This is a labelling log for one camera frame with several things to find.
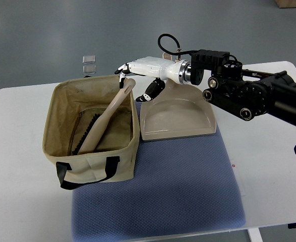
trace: beige dustpan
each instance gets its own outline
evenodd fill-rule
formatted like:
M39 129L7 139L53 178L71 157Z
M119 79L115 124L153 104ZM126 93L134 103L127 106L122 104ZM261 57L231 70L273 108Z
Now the beige dustpan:
M145 141L173 139L213 134L216 119L201 90L168 79L159 96L142 103L140 126Z

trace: black bristles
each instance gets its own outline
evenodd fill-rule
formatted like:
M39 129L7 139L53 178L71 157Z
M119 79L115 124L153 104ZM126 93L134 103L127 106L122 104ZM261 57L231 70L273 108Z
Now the black bristles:
M79 141L79 143L78 143L78 145L76 146L75 150L72 151L72 154L73 154L73 155L77 155L77 154L78 154L78 152L79 152L79 150L81 149L82 144L84 143L84 141L85 141L85 139L86 139L88 133L90 132L90 130L91 130L91 128L93 127L94 123L96 122L96 120L97 120L98 117L100 117L100 116L101 116L101 115L98 114L98 113L94 114L94 117L92 118L92 121L89 123L89 125L88 125L88 127L87 127L85 133L83 134L81 140Z

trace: bin handle strap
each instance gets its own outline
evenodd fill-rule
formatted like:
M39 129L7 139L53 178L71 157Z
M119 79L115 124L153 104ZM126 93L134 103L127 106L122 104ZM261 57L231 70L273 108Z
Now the bin handle strap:
M119 161L120 161L119 156L107 157L106 158L106 165L105 165L106 177L101 180L94 181L91 183L81 183L81 184L72 183L70 181L65 180L66 172L68 170L72 170L71 165L69 163L56 162L57 176L58 176L59 181L61 183L61 188L66 189L66 190L73 190L73 189L79 188L84 185L99 183L104 180L110 179L111 177L113 177L115 175Z

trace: blue mat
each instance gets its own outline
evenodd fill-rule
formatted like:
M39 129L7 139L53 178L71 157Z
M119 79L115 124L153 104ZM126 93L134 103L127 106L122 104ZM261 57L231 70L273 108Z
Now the blue mat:
M73 241L118 241L244 223L240 191L218 127L209 136L140 140L134 179L73 191Z

